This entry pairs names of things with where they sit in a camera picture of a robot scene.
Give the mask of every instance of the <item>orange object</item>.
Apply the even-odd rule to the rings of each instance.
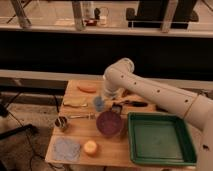
[[[80,91],[83,91],[85,93],[96,93],[97,87],[95,85],[78,85],[77,88]]]
[[[89,140],[84,144],[83,149],[87,155],[94,156],[98,151],[98,144],[93,140]]]

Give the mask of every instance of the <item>yellow object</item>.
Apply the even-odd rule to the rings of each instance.
[[[75,97],[64,99],[63,104],[64,106],[71,106],[71,107],[85,107],[87,106],[87,100],[84,97]]]
[[[95,141],[89,140],[84,144],[84,152],[88,155],[95,155],[98,151],[98,145]]]

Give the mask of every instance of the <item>floor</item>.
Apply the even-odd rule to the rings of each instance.
[[[38,133],[32,135],[29,131],[18,133],[0,141],[0,160],[8,170],[16,168],[19,171],[51,171],[64,170],[61,165],[49,165],[43,159],[53,130],[53,124],[62,101],[61,95],[31,94],[18,92],[2,92],[1,99],[8,106],[9,115],[0,117],[1,132],[32,124]],[[200,132],[189,125],[193,143],[198,150]],[[99,166],[70,166],[74,171],[102,171]],[[157,168],[131,169],[107,167],[107,171],[161,171]]]

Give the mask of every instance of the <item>green plastic tray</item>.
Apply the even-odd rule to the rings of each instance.
[[[136,164],[194,166],[196,153],[185,122],[170,115],[129,113],[130,158]]]

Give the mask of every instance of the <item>blue sponge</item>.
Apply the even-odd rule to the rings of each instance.
[[[93,100],[93,104],[97,112],[101,112],[104,109],[104,101],[102,100],[101,96],[95,97]]]

